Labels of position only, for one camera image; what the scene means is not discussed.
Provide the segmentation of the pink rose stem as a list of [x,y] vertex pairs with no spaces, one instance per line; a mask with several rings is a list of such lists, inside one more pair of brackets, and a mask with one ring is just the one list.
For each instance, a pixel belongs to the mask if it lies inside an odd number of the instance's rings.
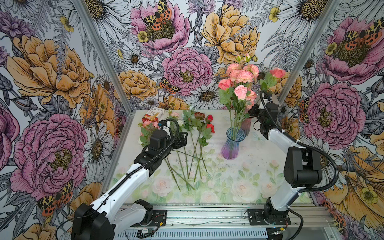
[[265,74],[264,79],[260,82],[260,92],[270,92],[270,88],[274,87],[278,80],[281,80],[286,75],[286,71],[280,68],[273,68]]
[[239,85],[234,89],[234,102],[233,106],[235,109],[235,123],[234,127],[240,128],[241,122],[243,121],[246,108],[246,96],[248,89],[244,85]]

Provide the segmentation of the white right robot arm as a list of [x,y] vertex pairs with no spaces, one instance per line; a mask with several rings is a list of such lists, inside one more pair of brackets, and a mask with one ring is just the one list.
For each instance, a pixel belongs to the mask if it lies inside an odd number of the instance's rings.
[[263,218],[269,222],[273,218],[286,216],[300,194],[320,183],[322,178],[320,154],[302,146],[286,131],[279,129],[273,113],[277,109],[278,105],[274,103],[257,104],[251,108],[251,116],[260,124],[261,134],[286,153],[283,171],[285,182],[267,199],[263,210]]

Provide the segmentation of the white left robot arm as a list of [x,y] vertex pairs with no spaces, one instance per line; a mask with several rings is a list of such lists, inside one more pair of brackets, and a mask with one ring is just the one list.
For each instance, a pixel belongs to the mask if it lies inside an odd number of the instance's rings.
[[136,157],[125,176],[90,205],[81,204],[76,209],[71,239],[112,240],[115,234],[128,227],[147,224],[151,220],[153,206],[146,201],[138,200],[129,209],[120,208],[161,166],[171,151],[185,147],[187,141],[186,132],[172,134],[164,130],[154,131],[149,145]]

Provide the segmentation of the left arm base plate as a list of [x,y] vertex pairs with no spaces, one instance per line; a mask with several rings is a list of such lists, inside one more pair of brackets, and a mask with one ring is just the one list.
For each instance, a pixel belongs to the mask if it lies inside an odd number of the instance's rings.
[[154,210],[153,205],[146,202],[145,200],[137,200],[135,201],[135,204],[138,204],[146,210],[146,213],[144,215],[144,218],[141,222],[135,223],[132,225],[132,227],[156,227],[159,226],[165,226],[166,225],[166,219],[167,219],[167,210]]

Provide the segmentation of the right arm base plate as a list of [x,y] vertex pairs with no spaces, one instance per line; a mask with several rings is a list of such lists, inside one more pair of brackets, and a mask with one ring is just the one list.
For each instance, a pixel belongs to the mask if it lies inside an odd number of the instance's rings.
[[289,211],[275,210],[271,197],[267,199],[262,209],[248,209],[245,214],[251,226],[288,226],[291,224]]

